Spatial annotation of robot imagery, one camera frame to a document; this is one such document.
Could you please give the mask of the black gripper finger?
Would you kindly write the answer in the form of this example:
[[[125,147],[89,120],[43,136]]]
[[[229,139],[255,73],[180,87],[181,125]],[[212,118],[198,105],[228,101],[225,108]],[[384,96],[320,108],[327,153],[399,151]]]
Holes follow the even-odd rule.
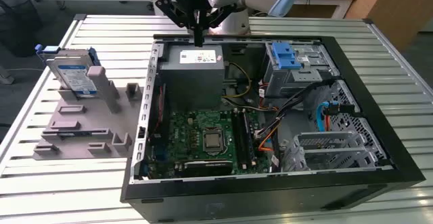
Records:
[[[156,5],[181,28],[188,28],[194,45],[201,47],[201,27],[190,0],[157,0]]]
[[[204,46],[204,33],[206,33],[210,28],[217,28],[237,8],[239,5],[232,4],[218,8],[210,14],[208,13],[208,10],[200,10],[200,47]]]

